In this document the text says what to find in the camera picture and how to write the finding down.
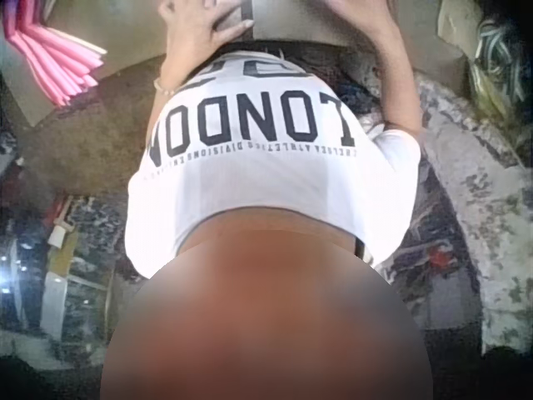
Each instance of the white t-shirt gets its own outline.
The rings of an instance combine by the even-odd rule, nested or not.
[[[126,251],[151,278],[218,213],[281,208],[361,239],[376,264],[411,221],[421,152],[393,130],[373,141],[320,79],[235,52],[164,107],[129,184]]]

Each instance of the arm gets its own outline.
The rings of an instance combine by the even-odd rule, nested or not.
[[[381,106],[388,128],[417,138],[421,131],[420,98],[400,29],[387,0],[324,0],[376,48],[381,65]]]
[[[176,91],[188,76],[221,46],[241,36],[253,26],[243,21],[216,31],[217,23],[240,7],[241,0],[163,0],[159,13],[167,23],[167,57],[161,68],[159,84],[165,91]],[[157,91],[147,130],[147,145],[152,139],[162,109],[172,96]]]

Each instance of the pink fabric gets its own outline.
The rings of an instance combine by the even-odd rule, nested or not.
[[[42,69],[41,64],[33,54],[31,48],[26,44],[26,42],[24,42],[24,40],[22,40],[20,35],[15,32],[15,34],[9,38],[9,42],[14,45],[22,54],[24,54],[35,74],[35,77],[37,78],[37,81],[48,98],[50,98],[50,100],[56,104],[64,105],[65,101],[61,90],[44,72],[44,69]]]
[[[27,59],[47,97],[65,106],[70,97],[98,85],[89,73],[103,62],[100,54],[43,27],[40,10],[38,0],[5,0],[5,37]]]
[[[24,33],[21,33],[20,36],[32,49],[33,54],[37,57],[42,69],[56,83],[63,93],[68,96],[75,96],[76,94],[81,93],[81,90],[77,87],[76,83],[63,71],[61,66],[57,64],[41,44],[33,40],[31,37],[26,36]]]
[[[47,49],[48,53],[57,61],[58,64],[70,69],[79,77],[87,75],[91,72],[89,67],[83,65],[81,62],[76,61],[73,58],[70,58],[68,55],[56,50],[55,48],[48,46],[46,43],[44,43],[42,46]]]

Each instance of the black printed lettering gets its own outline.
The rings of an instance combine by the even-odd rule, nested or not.
[[[294,116],[291,110],[291,99],[301,99],[306,108],[307,123],[309,125],[309,132],[297,132],[294,124]],[[281,107],[283,108],[283,117],[285,118],[286,132],[297,142],[315,142],[318,138],[318,130],[316,128],[315,112],[311,98],[301,90],[293,90],[283,93],[281,96]]]
[[[176,94],[178,93],[183,93],[185,92],[186,90],[191,90],[191,89],[196,89],[196,88],[199,88],[205,84],[208,84],[209,82],[213,82],[216,78],[215,77],[209,77],[207,79],[202,79],[201,81],[198,81],[198,82],[195,82],[195,83],[189,83],[188,85],[185,85],[184,87],[182,87],[180,90],[178,90],[176,92]]]
[[[161,166],[161,147],[159,146],[159,122],[152,140],[148,143],[148,155],[156,168]]]
[[[226,65],[225,61],[215,61],[207,71],[199,73],[197,76],[207,75],[208,73],[217,73],[224,68],[224,65]]]
[[[261,130],[263,136],[269,142],[277,140],[276,127],[274,125],[274,115],[272,114],[272,104],[270,94],[268,92],[261,93],[261,100],[263,104],[263,114],[257,111],[257,108],[252,103],[252,100],[246,94],[237,94],[237,106],[239,108],[239,121],[241,122],[241,135],[244,140],[252,140],[250,138],[250,122],[248,116],[252,117],[256,125]]]
[[[182,144],[172,147],[172,119],[178,114],[182,115]],[[172,109],[167,116],[167,154],[173,158],[182,155],[191,145],[191,136],[189,135],[189,110],[185,106]]]
[[[342,140],[341,144],[344,147],[347,148],[354,148],[356,146],[356,141],[353,140],[353,137],[351,137],[350,127],[348,126],[348,122],[346,122],[346,119],[342,116],[342,101],[338,98],[334,98],[328,94],[320,93],[320,101],[322,104],[328,104],[333,103],[335,104],[336,111],[339,114],[339,117],[341,117],[342,121]]]
[[[259,73],[257,70],[257,64],[261,65],[277,65],[280,67],[280,69],[284,69],[288,72],[266,72],[266,73]],[[291,78],[306,78],[309,77],[310,74],[303,73],[303,72],[296,72],[282,64],[281,62],[269,62],[269,61],[261,61],[261,60],[246,60],[244,62],[244,71],[242,72],[244,76],[246,77],[252,77],[252,78],[283,78],[283,77],[291,77]]]
[[[207,134],[207,106],[217,105],[220,113],[222,132],[209,136]],[[232,130],[230,128],[230,115],[227,111],[227,97],[206,98],[198,105],[198,131],[200,140],[207,146],[229,143],[232,140]]]

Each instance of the bracelet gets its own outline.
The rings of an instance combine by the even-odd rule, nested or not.
[[[177,93],[177,91],[178,91],[178,89],[174,89],[174,90],[165,90],[165,89],[163,89],[161,87],[161,78],[160,77],[158,79],[156,79],[155,81],[153,81],[153,86],[159,93],[164,94],[168,98],[171,98],[172,96],[174,96]]]

